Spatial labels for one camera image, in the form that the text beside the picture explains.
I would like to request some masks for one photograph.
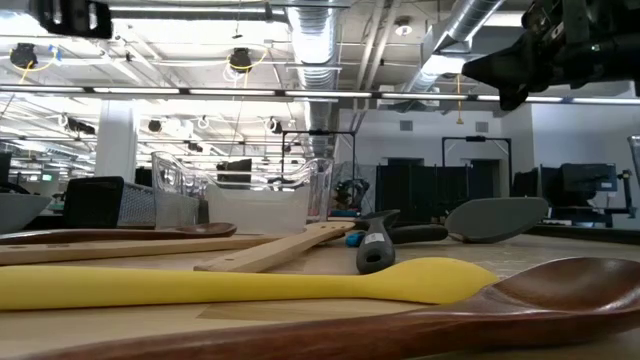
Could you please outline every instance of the gray spatula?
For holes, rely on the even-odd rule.
[[[529,230],[544,218],[548,208],[542,198],[472,200],[456,208],[444,226],[456,240],[492,244]]]

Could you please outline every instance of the wooden countertop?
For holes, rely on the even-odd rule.
[[[191,270],[202,260],[230,252],[86,260],[56,264]],[[546,261],[574,256],[614,257],[640,261],[640,248],[633,245],[530,235],[521,235],[493,245],[468,245],[453,240],[408,244],[398,246],[396,252],[398,261],[427,256],[466,260],[494,271],[500,277],[510,276]],[[272,272],[356,274],[355,254],[356,249],[345,248],[343,241],[334,241],[314,248],[304,256],[274,268]],[[376,300],[304,300],[0,312],[0,356],[23,355],[29,352],[146,335],[367,316],[421,307],[424,305]],[[640,329],[575,346],[493,350],[428,357],[428,359],[438,360],[543,358],[638,359],[640,358]]]

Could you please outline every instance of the black-handled kitchen tool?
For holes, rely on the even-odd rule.
[[[386,228],[393,225],[398,215],[400,210],[389,210],[360,218],[368,224],[367,234],[356,255],[356,266],[360,274],[384,270],[396,262],[396,252]]]
[[[387,234],[394,245],[400,245],[444,240],[449,236],[449,231],[442,225],[412,225],[387,229]]]

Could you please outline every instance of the white column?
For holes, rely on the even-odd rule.
[[[103,100],[95,176],[121,176],[133,182],[140,119],[132,101]]]

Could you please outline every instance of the black handle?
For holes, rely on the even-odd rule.
[[[378,272],[396,262],[396,251],[382,220],[370,222],[367,235],[358,247],[356,266],[360,274]]]
[[[449,236],[449,231],[440,225],[414,225],[389,229],[389,238],[395,245],[423,241],[439,241]]]

